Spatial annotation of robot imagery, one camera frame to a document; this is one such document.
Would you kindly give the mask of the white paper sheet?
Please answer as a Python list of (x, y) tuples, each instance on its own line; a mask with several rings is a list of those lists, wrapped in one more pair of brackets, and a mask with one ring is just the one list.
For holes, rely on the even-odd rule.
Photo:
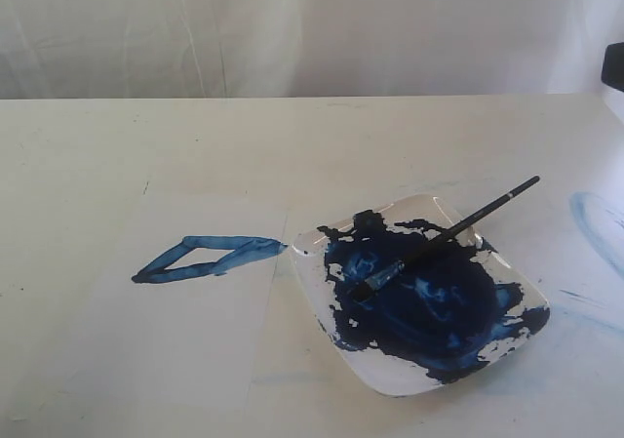
[(189, 403), (237, 401), (249, 379), (276, 261), (183, 281), (133, 276), (184, 237), (244, 236), (281, 248), (285, 212), (247, 199), (146, 198), (88, 304), (72, 383), (84, 392)]

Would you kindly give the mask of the black paintbrush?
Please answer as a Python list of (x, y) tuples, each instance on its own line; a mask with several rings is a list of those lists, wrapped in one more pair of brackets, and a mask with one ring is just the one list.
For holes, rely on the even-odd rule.
[(540, 176), (533, 176), (530, 179), (527, 179), (518, 186), (509, 190), (506, 194), (503, 194), (465, 219), (462, 219), (452, 227), (444, 229), (433, 239), (428, 240), (415, 250), (412, 250), (411, 252), (395, 259), (392, 263), (378, 270), (368, 278), (360, 281), (351, 291), (350, 295), (357, 302), (370, 299), (375, 293), (383, 289), (405, 269), (414, 267), (416, 264), (426, 260), (434, 252), (437, 252), (444, 247), (449, 240), (454, 239), (459, 233), (498, 210), (518, 195), (536, 185), (539, 181)]

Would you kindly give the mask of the white backdrop cloth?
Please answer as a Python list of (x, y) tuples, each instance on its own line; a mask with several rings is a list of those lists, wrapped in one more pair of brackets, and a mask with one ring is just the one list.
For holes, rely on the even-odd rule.
[(623, 0), (1, 0), (5, 99), (590, 92)]

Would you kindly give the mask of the white square paint plate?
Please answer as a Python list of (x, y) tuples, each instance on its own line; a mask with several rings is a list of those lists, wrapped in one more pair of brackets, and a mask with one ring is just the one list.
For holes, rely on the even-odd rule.
[(460, 220), (416, 194), (300, 234), (292, 258), (322, 330), (368, 387), (408, 396), (466, 378), (547, 323), (547, 299), (474, 230), (364, 302), (361, 280)]

